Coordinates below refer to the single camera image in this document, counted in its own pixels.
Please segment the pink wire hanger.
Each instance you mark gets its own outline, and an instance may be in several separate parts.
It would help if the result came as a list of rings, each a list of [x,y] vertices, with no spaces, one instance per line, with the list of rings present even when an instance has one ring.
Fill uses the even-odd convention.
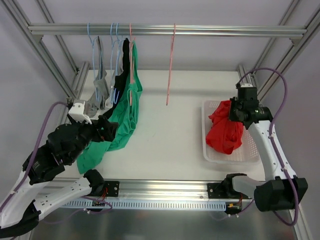
[[[173,34],[171,36],[171,44],[170,44],[169,72],[168,72],[168,82],[167,82],[167,92],[166,92],[166,102],[165,102],[166,106],[168,106],[170,102],[170,87],[171,87],[171,80],[172,80],[172,65],[173,65],[175,35],[176,35],[176,24],[174,23]]]

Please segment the black left arm base bracket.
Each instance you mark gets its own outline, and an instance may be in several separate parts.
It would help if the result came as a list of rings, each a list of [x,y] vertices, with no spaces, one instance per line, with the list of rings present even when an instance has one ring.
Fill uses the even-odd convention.
[[[115,180],[105,180],[96,169],[88,170],[84,175],[89,181],[92,197],[118,197],[120,182]]]

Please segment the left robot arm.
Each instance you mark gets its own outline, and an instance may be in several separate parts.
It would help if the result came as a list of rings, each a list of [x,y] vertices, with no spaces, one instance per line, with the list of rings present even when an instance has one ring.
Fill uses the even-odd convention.
[[[91,142],[112,142],[118,123],[99,116],[93,123],[59,125],[36,146],[22,165],[18,180],[0,205],[0,237],[17,237],[33,230],[39,221],[64,204],[86,196],[106,196],[107,183],[95,169],[59,191],[38,197],[39,192],[66,166],[72,165]]]

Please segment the red tank top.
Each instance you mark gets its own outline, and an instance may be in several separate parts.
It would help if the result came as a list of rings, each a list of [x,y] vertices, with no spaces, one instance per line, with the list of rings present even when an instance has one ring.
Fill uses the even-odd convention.
[[[216,152],[231,155],[242,143],[244,126],[229,120],[231,100],[221,101],[217,109],[208,116],[212,125],[205,137],[205,143]]]

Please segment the black right arm base bracket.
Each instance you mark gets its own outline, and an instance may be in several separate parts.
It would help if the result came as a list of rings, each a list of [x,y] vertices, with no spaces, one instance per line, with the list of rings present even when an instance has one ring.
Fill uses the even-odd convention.
[[[244,173],[227,174],[221,182],[209,182],[207,184],[207,195],[209,199],[239,199],[241,192],[233,188],[233,178],[238,176],[247,176]]]

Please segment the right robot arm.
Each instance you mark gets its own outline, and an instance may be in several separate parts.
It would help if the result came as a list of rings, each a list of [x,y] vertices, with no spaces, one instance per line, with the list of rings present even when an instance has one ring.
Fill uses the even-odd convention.
[[[244,173],[226,176],[223,186],[228,198],[240,193],[254,199],[261,212],[293,210],[308,189],[305,178],[299,178],[290,166],[278,140],[274,118],[268,107],[260,106],[257,88],[237,84],[237,96],[231,98],[229,120],[241,123],[255,142],[262,161],[265,180],[254,180]]]

